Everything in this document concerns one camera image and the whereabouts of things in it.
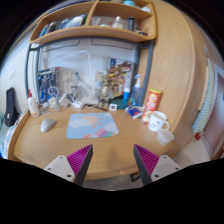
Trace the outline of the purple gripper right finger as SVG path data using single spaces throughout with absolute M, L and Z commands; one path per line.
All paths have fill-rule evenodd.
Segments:
M 158 156 L 148 149 L 134 145 L 133 151 L 140 177 L 144 185 L 148 185 L 165 176 L 181 170 L 169 156 Z

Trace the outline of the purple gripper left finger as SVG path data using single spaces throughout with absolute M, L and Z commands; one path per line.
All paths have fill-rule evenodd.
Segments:
M 44 170 L 81 186 L 92 156 L 93 145 L 90 144 L 68 156 L 58 156 Z

